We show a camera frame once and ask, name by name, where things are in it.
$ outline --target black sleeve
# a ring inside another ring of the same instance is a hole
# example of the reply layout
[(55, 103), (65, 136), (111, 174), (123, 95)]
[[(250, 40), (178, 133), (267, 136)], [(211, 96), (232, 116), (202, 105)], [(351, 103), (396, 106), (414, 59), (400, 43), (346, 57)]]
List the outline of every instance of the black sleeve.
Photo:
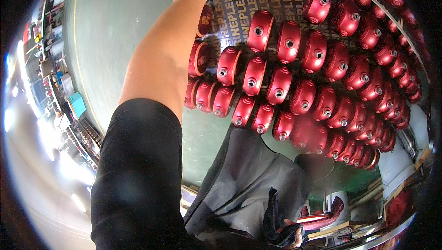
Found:
[(91, 193), (97, 249), (198, 249), (180, 214), (182, 130), (175, 114), (149, 99), (114, 112)]

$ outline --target concrete floor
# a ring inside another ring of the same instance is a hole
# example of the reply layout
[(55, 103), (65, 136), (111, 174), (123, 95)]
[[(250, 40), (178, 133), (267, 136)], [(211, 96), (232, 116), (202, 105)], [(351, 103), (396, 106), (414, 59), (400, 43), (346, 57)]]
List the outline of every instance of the concrete floor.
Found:
[[(76, 89), (84, 98), (87, 117), (106, 133), (116, 108), (127, 63), (136, 45), (172, 0), (65, 0), (65, 52)], [(198, 110), (183, 113), (183, 181), (200, 186), (218, 152), (231, 115), (217, 119)], [(271, 132), (265, 143), (294, 159), (290, 142), (277, 142)], [(379, 176), (345, 165), (336, 165), (331, 178), (334, 190), (357, 192)], [(322, 201), (318, 184), (313, 198)]]

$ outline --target human arm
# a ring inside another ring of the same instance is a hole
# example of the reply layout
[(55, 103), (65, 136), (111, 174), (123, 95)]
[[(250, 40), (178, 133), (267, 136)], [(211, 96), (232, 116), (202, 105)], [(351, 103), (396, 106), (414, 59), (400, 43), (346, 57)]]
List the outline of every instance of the human arm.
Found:
[(182, 123), (189, 55), (207, 0), (175, 0), (130, 58), (118, 105), (134, 98), (164, 104)]

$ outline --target fluorescent light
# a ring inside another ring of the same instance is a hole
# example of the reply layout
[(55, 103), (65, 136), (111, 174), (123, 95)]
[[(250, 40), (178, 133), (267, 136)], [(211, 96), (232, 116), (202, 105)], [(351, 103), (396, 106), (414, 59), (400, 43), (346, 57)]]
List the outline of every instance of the fluorescent light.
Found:
[(8, 132), (9, 129), (11, 128), (12, 124), (14, 123), (14, 120), (15, 120), (14, 112), (8, 108), (4, 112), (4, 130), (6, 132)]
[(78, 209), (80, 209), (80, 211), (82, 211), (84, 213), (86, 212), (86, 208), (81, 203), (80, 199), (78, 198), (78, 196), (76, 194), (72, 195), (72, 200), (74, 200), (75, 204), (77, 205)]
[(14, 98), (17, 96), (18, 93), (19, 93), (19, 88), (17, 86), (14, 86), (14, 88), (12, 89), (12, 95), (14, 96)]

